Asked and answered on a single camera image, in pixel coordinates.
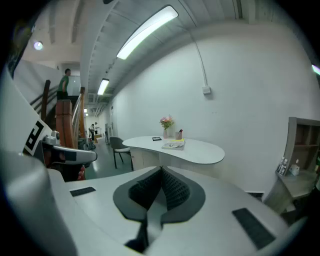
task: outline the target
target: green shirt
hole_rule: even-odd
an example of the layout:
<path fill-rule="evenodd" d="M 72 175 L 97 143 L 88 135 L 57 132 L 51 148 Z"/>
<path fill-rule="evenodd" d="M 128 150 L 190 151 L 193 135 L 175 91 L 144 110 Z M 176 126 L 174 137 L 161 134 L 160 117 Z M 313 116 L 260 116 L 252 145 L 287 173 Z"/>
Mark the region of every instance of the green shirt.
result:
<path fill-rule="evenodd" d="M 67 75 L 65 75 L 64 77 L 61 78 L 61 81 L 59 83 L 59 87 L 58 87 L 58 91 L 62 92 L 62 84 L 65 81 L 65 88 L 64 91 L 67 91 L 67 86 L 69 84 L 69 77 Z"/>

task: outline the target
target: person in white shirt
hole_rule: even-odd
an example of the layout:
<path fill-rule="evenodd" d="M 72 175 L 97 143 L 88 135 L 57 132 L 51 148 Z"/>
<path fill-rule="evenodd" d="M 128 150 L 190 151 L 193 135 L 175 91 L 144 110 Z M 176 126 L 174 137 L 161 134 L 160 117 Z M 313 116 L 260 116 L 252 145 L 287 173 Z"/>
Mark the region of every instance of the person in white shirt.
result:
<path fill-rule="evenodd" d="M 92 141 L 95 140 L 94 131 L 95 131 L 95 127 L 94 127 L 94 124 L 92 124 L 92 125 L 89 127 L 89 132 L 90 132 L 90 134 L 91 134 L 91 139 L 92 139 Z"/>
<path fill-rule="evenodd" d="M 99 129 L 98 123 L 95 122 L 95 123 L 94 123 L 94 133 L 95 133 L 95 134 L 98 134 L 98 129 Z"/>

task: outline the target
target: magazine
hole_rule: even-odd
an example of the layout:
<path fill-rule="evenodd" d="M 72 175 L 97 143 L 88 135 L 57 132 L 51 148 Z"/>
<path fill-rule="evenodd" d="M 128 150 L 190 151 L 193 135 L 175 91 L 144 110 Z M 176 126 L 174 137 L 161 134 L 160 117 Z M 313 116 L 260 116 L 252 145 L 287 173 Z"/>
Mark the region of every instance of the magazine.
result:
<path fill-rule="evenodd" d="M 184 150 L 185 139 L 173 139 L 164 144 L 161 148 L 164 150 Z"/>

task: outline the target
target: vase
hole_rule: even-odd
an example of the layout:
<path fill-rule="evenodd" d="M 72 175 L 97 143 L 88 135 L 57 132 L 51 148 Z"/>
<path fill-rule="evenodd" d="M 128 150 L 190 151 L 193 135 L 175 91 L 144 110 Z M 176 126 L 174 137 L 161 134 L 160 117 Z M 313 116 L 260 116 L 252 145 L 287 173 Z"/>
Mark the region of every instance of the vase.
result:
<path fill-rule="evenodd" d="M 164 139 L 168 139 L 167 129 L 164 129 L 164 130 L 163 130 L 163 138 L 164 138 Z"/>

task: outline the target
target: fluorescent ceiling light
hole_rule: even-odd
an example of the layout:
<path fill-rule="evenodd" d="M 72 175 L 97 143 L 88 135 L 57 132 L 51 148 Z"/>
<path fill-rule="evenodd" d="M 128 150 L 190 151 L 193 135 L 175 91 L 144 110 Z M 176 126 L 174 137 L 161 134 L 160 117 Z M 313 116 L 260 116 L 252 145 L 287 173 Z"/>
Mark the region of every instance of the fluorescent ceiling light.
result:
<path fill-rule="evenodd" d="M 312 65 L 312 69 L 313 69 L 314 72 L 316 72 L 318 75 L 320 75 L 320 68 L 318 68 L 315 65 Z"/>
<path fill-rule="evenodd" d="M 103 78 L 101 83 L 100 83 L 100 87 L 99 87 L 99 90 L 98 90 L 98 95 L 103 95 L 104 94 L 108 84 L 109 84 L 109 79 Z"/>
<path fill-rule="evenodd" d="M 35 42 L 34 45 L 33 45 L 34 49 L 40 51 L 42 50 L 42 48 L 44 47 L 42 42 L 38 41 L 38 42 Z"/>
<path fill-rule="evenodd" d="M 125 60 L 147 36 L 176 17 L 178 13 L 171 6 L 161 9 L 130 36 L 116 56 Z"/>

